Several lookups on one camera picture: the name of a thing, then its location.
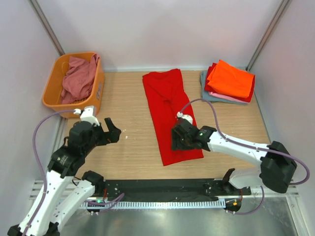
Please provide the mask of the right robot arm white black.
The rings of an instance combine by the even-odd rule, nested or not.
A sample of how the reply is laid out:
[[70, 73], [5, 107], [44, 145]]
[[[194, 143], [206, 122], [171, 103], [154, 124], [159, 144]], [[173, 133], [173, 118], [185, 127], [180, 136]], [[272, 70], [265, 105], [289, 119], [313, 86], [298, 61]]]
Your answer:
[[203, 126], [197, 128], [185, 118], [180, 118], [171, 130], [173, 150], [219, 152], [231, 155], [254, 165], [254, 168], [230, 169], [223, 177], [222, 190], [232, 195], [244, 187], [263, 185], [274, 192], [287, 192], [297, 168], [294, 160], [280, 142], [252, 143], [226, 135], [219, 130]]

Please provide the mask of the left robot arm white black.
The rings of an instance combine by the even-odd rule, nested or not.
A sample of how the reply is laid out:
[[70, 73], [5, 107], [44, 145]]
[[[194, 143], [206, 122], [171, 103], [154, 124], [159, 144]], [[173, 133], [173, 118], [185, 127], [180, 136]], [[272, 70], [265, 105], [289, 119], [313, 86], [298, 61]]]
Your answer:
[[52, 154], [43, 186], [27, 216], [20, 224], [11, 226], [7, 235], [58, 236], [63, 224], [88, 197], [98, 197], [104, 192], [104, 177], [87, 171], [75, 190], [64, 202], [59, 202], [87, 155], [97, 146], [118, 142], [121, 130], [111, 118], [104, 121], [107, 132], [94, 122], [81, 120], [74, 124], [64, 144]]

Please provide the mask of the red t shirt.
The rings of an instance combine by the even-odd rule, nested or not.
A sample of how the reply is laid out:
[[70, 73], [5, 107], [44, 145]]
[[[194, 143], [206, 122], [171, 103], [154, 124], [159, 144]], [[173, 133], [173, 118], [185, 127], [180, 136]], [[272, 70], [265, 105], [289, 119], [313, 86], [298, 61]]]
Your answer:
[[142, 79], [163, 165], [203, 158], [200, 149], [172, 150], [171, 129], [189, 102], [180, 69], [150, 72]]

